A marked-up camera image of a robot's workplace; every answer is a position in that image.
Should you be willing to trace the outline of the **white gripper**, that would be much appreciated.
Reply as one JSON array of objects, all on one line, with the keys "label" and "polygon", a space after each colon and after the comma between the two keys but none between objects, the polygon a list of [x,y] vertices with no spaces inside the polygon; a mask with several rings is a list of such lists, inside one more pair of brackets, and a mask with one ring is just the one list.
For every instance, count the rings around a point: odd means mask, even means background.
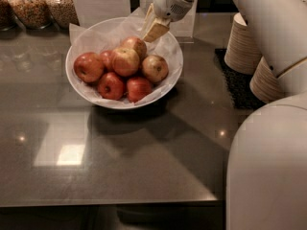
[{"label": "white gripper", "polygon": [[142,27],[142,39],[154,42],[170,30],[170,20],[181,20],[190,11],[194,0],[153,0]]}]

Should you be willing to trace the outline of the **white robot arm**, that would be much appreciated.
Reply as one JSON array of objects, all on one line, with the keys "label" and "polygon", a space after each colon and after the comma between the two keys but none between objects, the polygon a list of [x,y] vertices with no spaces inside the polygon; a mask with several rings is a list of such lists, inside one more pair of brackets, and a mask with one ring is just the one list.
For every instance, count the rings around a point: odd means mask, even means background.
[{"label": "white robot arm", "polygon": [[307,230],[307,6],[232,0],[285,96],[249,115],[226,176],[226,230]]}]

